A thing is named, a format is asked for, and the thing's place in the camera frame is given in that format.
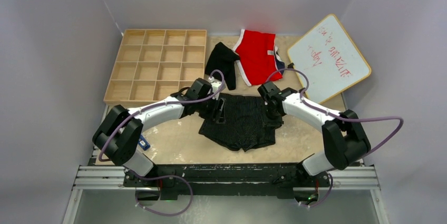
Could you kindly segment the plain black underwear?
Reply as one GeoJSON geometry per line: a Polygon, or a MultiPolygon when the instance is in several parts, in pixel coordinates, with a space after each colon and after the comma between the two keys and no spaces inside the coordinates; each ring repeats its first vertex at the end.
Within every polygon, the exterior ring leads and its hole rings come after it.
{"type": "Polygon", "coordinates": [[[219,42],[210,53],[205,67],[205,74],[211,76],[212,71],[220,70],[224,75],[227,89],[233,91],[237,87],[235,62],[238,60],[240,60],[239,55],[222,42],[219,42]]]}

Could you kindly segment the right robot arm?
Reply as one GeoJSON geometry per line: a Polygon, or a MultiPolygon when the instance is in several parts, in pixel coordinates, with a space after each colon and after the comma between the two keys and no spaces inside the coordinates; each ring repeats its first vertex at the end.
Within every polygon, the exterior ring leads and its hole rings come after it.
{"type": "Polygon", "coordinates": [[[278,129],[283,117],[294,116],[318,130],[323,137],[323,151],[313,154],[298,164],[297,181],[307,186],[318,174],[343,170],[371,150],[366,133],[352,110],[340,112],[328,109],[303,97],[301,93],[285,88],[280,90],[273,82],[258,88],[263,105],[263,125],[278,129]]]}

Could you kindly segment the white board with wooden frame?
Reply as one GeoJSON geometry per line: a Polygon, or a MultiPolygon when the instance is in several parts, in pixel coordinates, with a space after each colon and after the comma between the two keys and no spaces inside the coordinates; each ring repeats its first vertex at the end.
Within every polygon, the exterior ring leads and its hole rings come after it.
{"type": "Polygon", "coordinates": [[[324,103],[370,76],[372,69],[339,19],[327,15],[287,51],[308,99],[324,103]]]}

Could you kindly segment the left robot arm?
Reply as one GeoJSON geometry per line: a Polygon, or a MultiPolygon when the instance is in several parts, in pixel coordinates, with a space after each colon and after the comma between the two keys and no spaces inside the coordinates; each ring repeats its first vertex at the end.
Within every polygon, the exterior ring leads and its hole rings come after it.
{"type": "Polygon", "coordinates": [[[190,87],[184,87],[162,101],[139,108],[114,106],[93,135],[93,144],[101,150],[98,157],[132,170],[143,186],[152,186],[157,181],[156,165],[137,149],[141,134],[196,112],[205,119],[216,116],[224,104],[219,93],[225,87],[224,82],[213,78],[198,78],[190,87]]]}

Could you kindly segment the black striped underwear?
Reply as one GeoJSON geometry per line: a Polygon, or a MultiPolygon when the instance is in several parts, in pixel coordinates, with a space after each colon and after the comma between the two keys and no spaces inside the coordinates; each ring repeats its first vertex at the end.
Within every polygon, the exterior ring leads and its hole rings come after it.
{"type": "Polygon", "coordinates": [[[275,129],[263,125],[264,101],[259,96],[221,93],[224,99],[223,123],[204,120],[199,134],[231,151],[258,149],[274,145],[275,129]]]}

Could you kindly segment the wooden compartment tray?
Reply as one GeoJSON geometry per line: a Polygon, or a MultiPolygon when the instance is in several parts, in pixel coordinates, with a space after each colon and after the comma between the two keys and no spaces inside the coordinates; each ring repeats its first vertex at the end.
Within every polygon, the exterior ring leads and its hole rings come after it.
{"type": "Polygon", "coordinates": [[[206,30],[127,29],[104,103],[143,106],[205,75],[206,30]]]}

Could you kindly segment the red white blue underwear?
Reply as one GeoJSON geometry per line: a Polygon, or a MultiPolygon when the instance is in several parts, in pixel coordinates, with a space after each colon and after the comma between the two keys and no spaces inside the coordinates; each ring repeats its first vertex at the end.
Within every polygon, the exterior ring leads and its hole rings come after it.
{"type": "Polygon", "coordinates": [[[275,39],[276,34],[241,30],[233,51],[239,56],[237,66],[247,86],[283,78],[279,70],[285,68],[285,63],[278,54],[275,39]]]}

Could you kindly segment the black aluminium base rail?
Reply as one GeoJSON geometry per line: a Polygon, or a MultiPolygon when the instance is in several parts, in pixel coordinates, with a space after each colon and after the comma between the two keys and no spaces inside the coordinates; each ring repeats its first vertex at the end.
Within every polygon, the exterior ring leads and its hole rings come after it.
{"type": "Polygon", "coordinates": [[[145,181],[117,166],[79,167],[74,189],[153,192],[163,200],[180,195],[274,196],[315,202],[328,189],[375,190],[380,184],[374,167],[351,166],[307,177],[295,163],[160,164],[156,181],[145,181]]]}

